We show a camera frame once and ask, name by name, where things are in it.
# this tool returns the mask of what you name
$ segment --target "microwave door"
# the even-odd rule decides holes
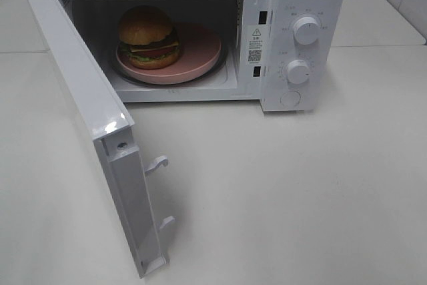
[[[95,147],[137,271],[142,277],[165,264],[145,175],[131,127],[132,117],[98,66],[60,0],[28,0],[56,63],[58,80],[83,120],[83,135]],[[166,219],[161,224],[170,222]]]

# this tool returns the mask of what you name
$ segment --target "microwave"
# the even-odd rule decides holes
[[[124,103],[259,100],[264,111],[309,110],[320,82],[342,0],[28,0],[57,67],[76,124],[93,142],[138,274],[164,265],[161,231],[146,177],[166,156],[142,164],[143,146]],[[117,64],[117,24],[140,5],[179,25],[202,25],[220,40],[209,70],[181,83],[129,77]],[[199,58],[188,51],[190,60]]]

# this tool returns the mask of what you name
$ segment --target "pink plate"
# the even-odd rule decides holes
[[[116,50],[121,70],[132,78],[156,85],[183,83],[208,72],[220,56],[221,39],[199,24],[177,23],[175,27],[181,44],[181,57],[175,63],[160,69],[140,69]]]

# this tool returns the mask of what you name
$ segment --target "sticker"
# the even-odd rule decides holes
[[[246,63],[260,65],[267,45],[269,25],[250,25],[246,33]]]

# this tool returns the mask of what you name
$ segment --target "control knob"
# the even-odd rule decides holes
[[[304,60],[293,60],[286,66],[286,78],[290,83],[299,85],[310,76],[310,67]]]
[[[319,38],[320,25],[314,17],[305,16],[299,18],[292,29],[295,40],[301,45],[309,45]]]

